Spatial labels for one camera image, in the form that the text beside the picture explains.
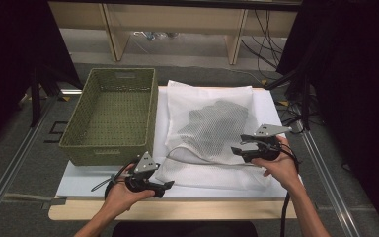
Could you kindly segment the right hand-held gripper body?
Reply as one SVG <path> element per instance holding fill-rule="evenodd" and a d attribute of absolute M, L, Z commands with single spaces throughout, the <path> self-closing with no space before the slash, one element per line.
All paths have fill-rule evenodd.
<path fill-rule="evenodd" d="M 275 160 L 282 148 L 278 139 L 278 135 L 291 131 L 290 127 L 272 124 L 262 124 L 252 135 L 259 137 L 261 142 L 257 145 L 255 157 L 242 157 L 245 162 L 251 162 L 255 158 L 262 158 L 267 161 Z"/>

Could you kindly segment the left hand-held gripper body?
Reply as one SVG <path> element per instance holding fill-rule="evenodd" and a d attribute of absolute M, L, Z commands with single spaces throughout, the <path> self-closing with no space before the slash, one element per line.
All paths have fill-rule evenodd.
<path fill-rule="evenodd" d="M 146 190 L 151 190 L 155 193 L 155 189 L 158 184 L 151 183 L 149 181 L 155 171 L 156 162 L 148 152 L 145 152 L 142 156 L 139 156 L 138 160 L 127 172 L 125 184 L 132 192 L 135 193 Z"/>

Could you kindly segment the dark grey garment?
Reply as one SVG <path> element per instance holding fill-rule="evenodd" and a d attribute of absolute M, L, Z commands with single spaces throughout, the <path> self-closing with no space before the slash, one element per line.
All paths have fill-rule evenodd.
<path fill-rule="evenodd" d="M 244 131 L 248 115 L 246 107 L 225 100 L 192 110 L 189 123 L 178 131 L 179 147 L 203 160 L 231 159 L 231 147 Z"/>

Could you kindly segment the green woven basket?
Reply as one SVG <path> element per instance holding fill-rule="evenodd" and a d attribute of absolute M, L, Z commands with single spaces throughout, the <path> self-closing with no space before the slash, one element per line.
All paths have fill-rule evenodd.
<path fill-rule="evenodd" d="M 94 68 L 60 139 L 75 166 L 119 166 L 154 149 L 153 68 Z"/>

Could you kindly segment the white mesh laundry bag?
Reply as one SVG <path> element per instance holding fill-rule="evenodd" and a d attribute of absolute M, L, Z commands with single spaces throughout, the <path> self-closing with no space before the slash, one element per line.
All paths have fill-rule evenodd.
<path fill-rule="evenodd" d="M 155 174 L 158 180 L 174 181 L 176 185 L 183 187 L 223 190 L 260 190 L 268 186 L 265 170 L 245 163 L 238 155 L 233 154 L 231 159 L 224 161 L 208 161 L 179 147 L 181 141 L 178 131 L 189 123 L 190 111 L 213 105 L 219 100 L 233 102 L 249 110 L 242 134 L 250 134 L 259 127 L 253 107 L 253 88 L 250 86 L 200 89 L 176 81 L 168 83 L 169 126 L 165 140 L 168 154 Z M 241 135 L 232 147 L 240 144 Z"/>

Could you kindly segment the person's right hand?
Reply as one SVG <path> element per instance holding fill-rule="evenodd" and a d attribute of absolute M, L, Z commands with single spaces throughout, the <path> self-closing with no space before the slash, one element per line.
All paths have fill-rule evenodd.
<path fill-rule="evenodd" d="M 291 158 L 292 153 L 288 145 L 288 140 L 282 136 L 278 136 L 277 139 L 282 151 L 275 160 L 267 161 L 262 158 L 255 158 L 251 163 L 265 168 L 265 177 L 272 175 L 285 189 L 292 192 L 295 188 L 302 187 L 302 183 L 298 177 L 295 162 Z"/>

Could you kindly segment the person's left hand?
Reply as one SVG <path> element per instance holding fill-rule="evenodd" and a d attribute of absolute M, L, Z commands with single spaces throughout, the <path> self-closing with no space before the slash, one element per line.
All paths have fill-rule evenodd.
<path fill-rule="evenodd" d="M 116 218 L 140 200 L 151 198 L 155 195 L 152 190 L 133 192 L 125 184 L 125 177 L 118 176 L 114 185 L 108 192 L 102 206 L 102 212 L 111 219 Z"/>

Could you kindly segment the person's dark clothing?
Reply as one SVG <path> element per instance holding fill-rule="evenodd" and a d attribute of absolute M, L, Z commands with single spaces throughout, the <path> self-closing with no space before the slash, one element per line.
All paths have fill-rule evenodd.
<path fill-rule="evenodd" d="M 258 237 L 251 221 L 120 222 L 112 237 Z"/>

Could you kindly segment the white table sheet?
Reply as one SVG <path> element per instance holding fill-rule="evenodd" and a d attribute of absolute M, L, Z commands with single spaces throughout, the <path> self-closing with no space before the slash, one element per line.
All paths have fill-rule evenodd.
<path fill-rule="evenodd" d="M 253 105 L 258 123 L 281 125 L 270 91 L 255 88 Z M 162 163 L 167 155 L 165 146 L 168 129 L 167 118 L 167 89 L 165 86 L 161 86 L 158 94 L 153 155 L 154 160 L 158 163 Z M 60 198 L 102 198 L 106 186 L 93 192 L 91 188 L 118 170 L 119 166 L 74 166 L 68 162 L 56 194 Z M 283 198 L 286 194 L 285 189 L 272 176 L 269 176 L 268 180 L 268 186 L 260 190 L 204 189 L 173 185 L 166 190 L 164 198 Z"/>

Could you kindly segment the black curtain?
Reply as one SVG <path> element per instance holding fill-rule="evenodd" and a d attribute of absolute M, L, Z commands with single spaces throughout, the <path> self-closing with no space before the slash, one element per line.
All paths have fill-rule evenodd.
<path fill-rule="evenodd" d="M 47 0 L 0 0 L 0 130 L 38 64 L 77 74 Z"/>
<path fill-rule="evenodd" d="M 346 163 L 379 214 L 379 0 L 303 0 L 278 67 L 293 70 L 333 20 L 317 47 L 311 84 Z"/>

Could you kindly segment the wooden shelf unit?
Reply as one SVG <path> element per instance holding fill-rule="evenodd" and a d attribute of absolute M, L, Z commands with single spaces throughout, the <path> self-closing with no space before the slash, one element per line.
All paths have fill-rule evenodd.
<path fill-rule="evenodd" d="M 222 35 L 228 63 L 237 63 L 241 37 L 262 36 L 268 29 L 275 38 L 289 35 L 296 14 L 288 11 L 223 9 L 183 6 L 127 5 L 50 0 L 60 28 L 103 30 L 113 60 L 120 61 L 134 32 Z"/>

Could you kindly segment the metal floor rail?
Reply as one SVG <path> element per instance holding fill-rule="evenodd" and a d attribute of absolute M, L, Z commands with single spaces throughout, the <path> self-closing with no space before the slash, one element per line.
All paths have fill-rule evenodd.
<path fill-rule="evenodd" d="M 10 114 L 0 130 L 0 203 L 23 166 L 55 103 L 55 97 L 39 99 L 38 121 L 32 124 L 33 102 L 24 101 Z"/>
<path fill-rule="evenodd" d="M 305 128 L 301 121 L 296 123 L 296 126 L 301 130 L 303 141 L 308 149 L 317 173 L 323 183 L 324 189 L 328 195 L 331 205 L 336 213 L 336 216 L 340 222 L 343 232 L 346 237 L 361 237 L 356 223 L 349 211 L 346 203 L 341 196 L 341 193 L 336 186 L 336 183 L 329 172 L 329 169 L 324 162 L 323 156 L 311 134 L 311 132 Z"/>

